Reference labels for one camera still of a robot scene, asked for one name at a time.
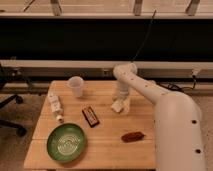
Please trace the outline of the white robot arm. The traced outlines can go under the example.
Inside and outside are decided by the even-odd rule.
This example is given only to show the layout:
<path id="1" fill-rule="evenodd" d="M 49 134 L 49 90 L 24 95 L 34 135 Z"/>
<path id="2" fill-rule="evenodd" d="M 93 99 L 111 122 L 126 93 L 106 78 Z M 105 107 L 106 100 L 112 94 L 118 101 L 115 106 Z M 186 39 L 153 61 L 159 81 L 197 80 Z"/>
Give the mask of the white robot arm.
<path id="1" fill-rule="evenodd" d="M 156 171 L 207 171 L 202 112 L 194 100 L 139 77 L 134 63 L 115 66 L 113 75 L 117 99 L 126 98 L 133 88 L 154 104 Z"/>

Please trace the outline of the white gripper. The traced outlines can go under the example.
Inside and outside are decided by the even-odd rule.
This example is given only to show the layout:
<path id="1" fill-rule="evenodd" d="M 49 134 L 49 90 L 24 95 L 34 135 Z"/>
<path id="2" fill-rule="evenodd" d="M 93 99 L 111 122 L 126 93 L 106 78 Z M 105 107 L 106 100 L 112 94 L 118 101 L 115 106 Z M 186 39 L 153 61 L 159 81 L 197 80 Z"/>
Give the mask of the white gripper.
<path id="1" fill-rule="evenodd" d="M 117 88 L 113 95 L 113 103 L 115 101 L 122 101 L 124 105 L 124 110 L 122 112 L 128 112 L 130 110 L 130 90 L 129 89 L 119 89 Z"/>

